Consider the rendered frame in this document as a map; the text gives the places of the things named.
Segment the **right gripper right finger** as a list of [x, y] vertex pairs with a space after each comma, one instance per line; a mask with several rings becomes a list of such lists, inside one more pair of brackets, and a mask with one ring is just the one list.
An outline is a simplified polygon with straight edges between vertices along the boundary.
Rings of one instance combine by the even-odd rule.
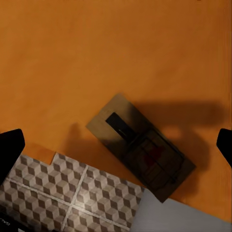
[[232, 130], [220, 129], [216, 145], [232, 167]]

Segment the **mousetrap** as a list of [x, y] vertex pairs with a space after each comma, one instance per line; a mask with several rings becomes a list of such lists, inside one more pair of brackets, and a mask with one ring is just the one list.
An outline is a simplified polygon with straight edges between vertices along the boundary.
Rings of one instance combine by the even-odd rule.
[[85, 128], [161, 203], [196, 168], [120, 92]]

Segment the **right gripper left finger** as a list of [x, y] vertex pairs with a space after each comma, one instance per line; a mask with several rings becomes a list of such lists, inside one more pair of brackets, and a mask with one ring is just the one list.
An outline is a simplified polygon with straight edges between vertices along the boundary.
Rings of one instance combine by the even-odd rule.
[[0, 134], [0, 186], [24, 148], [25, 138], [21, 129]]

